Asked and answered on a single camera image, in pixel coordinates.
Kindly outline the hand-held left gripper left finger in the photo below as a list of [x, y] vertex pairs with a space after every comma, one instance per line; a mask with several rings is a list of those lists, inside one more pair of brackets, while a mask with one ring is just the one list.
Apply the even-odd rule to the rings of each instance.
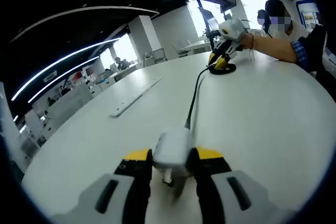
[[114, 173], [83, 190], [77, 205], [52, 223], [145, 223], [152, 179], [152, 150], [125, 156]]

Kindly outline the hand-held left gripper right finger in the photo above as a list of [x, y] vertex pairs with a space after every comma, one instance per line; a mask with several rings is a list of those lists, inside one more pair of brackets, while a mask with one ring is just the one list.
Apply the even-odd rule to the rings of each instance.
[[271, 202], [264, 186], [232, 170], [216, 150], [193, 148], [189, 165], [203, 223], [288, 223], [296, 214]]

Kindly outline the person's right hand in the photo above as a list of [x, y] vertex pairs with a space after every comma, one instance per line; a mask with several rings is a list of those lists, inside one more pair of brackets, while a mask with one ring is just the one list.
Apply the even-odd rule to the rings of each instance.
[[242, 50], [245, 49], [253, 49], [254, 48], [254, 35], [250, 33], [243, 33], [240, 36], [240, 48]]

